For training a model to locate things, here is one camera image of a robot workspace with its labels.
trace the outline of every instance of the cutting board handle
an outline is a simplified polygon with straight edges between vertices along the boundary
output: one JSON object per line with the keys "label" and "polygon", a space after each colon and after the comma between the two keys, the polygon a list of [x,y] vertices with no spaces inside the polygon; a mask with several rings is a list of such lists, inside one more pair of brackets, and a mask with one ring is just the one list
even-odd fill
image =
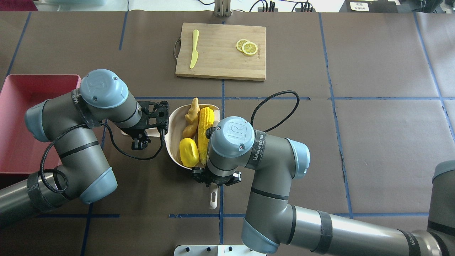
{"label": "cutting board handle", "polygon": [[177,60],[177,58],[178,58],[178,54],[175,54],[175,50],[177,48],[177,43],[179,43],[179,42],[180,42],[180,45],[182,45],[182,42],[180,40],[180,36],[178,37],[178,40],[175,42],[175,45],[174,45],[174,57],[175,57],[175,60]]}

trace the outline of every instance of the red plastic container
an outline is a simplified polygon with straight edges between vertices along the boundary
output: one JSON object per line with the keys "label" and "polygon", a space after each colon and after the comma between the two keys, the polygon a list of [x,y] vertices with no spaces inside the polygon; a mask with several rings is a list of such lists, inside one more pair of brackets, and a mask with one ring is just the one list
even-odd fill
{"label": "red plastic container", "polygon": [[[46,99],[78,88],[78,75],[9,75],[0,92],[0,185],[8,177],[28,176],[39,170],[44,150],[49,143],[36,140],[25,126],[24,116],[30,107]],[[60,165],[60,158],[52,149],[45,168]]]}

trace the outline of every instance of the white mounting plate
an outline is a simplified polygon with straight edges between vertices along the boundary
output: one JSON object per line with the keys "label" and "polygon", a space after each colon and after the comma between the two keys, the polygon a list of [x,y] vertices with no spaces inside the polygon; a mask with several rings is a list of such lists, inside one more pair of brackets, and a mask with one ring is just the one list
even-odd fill
{"label": "white mounting plate", "polygon": [[178,246],[174,256],[265,256],[263,253],[252,251],[245,245],[207,245],[207,246]]}

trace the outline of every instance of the white bracket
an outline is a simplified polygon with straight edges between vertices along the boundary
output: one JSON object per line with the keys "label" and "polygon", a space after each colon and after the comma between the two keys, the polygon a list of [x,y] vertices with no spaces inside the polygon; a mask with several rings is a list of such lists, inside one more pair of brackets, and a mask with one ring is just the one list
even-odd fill
{"label": "white bracket", "polygon": [[178,246],[174,256],[266,256],[245,245]]}
{"label": "white bracket", "polygon": [[215,16],[231,16],[231,0],[215,0]]}

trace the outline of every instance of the white label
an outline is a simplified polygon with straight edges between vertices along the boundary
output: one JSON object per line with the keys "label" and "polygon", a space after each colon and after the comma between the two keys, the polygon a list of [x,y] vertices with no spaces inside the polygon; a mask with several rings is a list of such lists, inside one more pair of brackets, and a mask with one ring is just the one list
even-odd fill
{"label": "white label", "polygon": [[349,3],[351,4],[351,10],[369,11],[368,3],[354,3],[354,2],[349,2]]}

